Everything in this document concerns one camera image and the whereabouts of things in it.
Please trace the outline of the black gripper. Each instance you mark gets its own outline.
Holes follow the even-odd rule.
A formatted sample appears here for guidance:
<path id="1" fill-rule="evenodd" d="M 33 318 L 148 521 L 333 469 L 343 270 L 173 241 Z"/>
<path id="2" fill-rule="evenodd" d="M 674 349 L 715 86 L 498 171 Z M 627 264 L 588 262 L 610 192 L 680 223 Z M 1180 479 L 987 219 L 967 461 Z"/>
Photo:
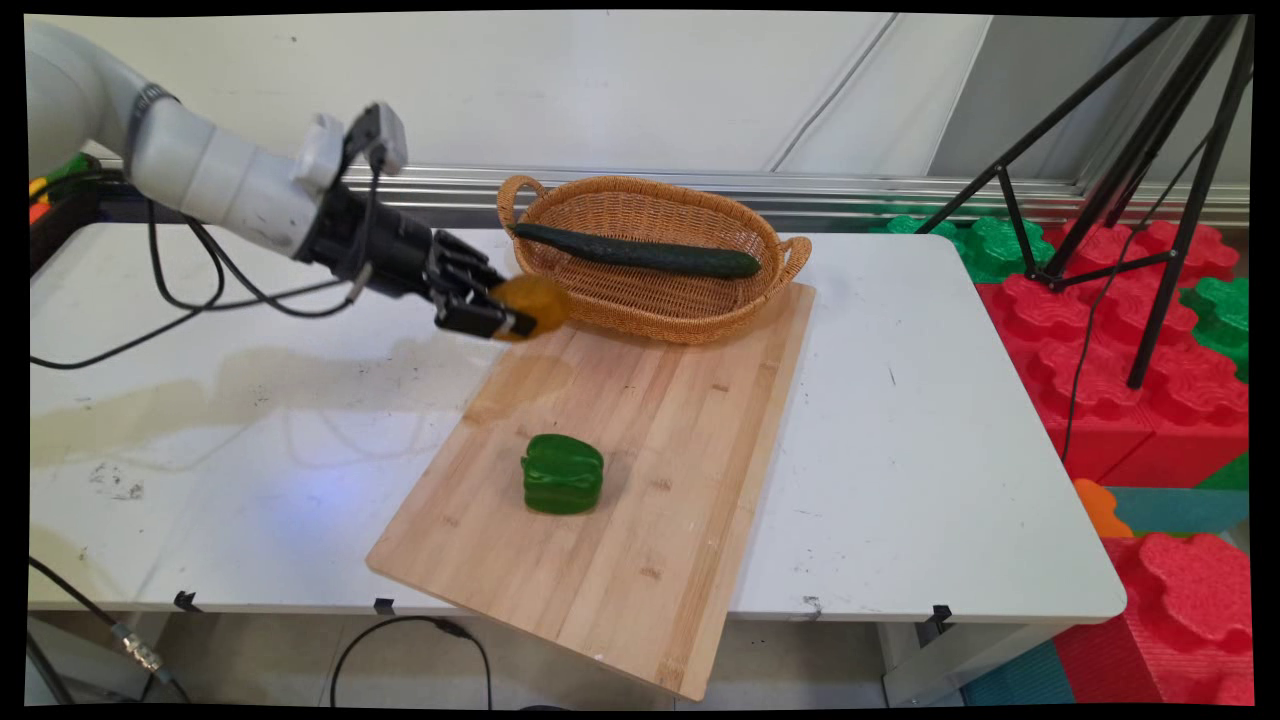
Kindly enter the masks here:
<path id="1" fill-rule="evenodd" d="M 431 251 L 431 290 L 426 278 Z M 335 278 L 398 299 L 428 299 L 442 331 L 483 340 L 530 340 L 538 320 L 488 296 L 504 283 L 484 252 L 445 229 L 388 208 L 346 184 L 332 186 L 298 249 L 301 263 L 317 263 Z"/>

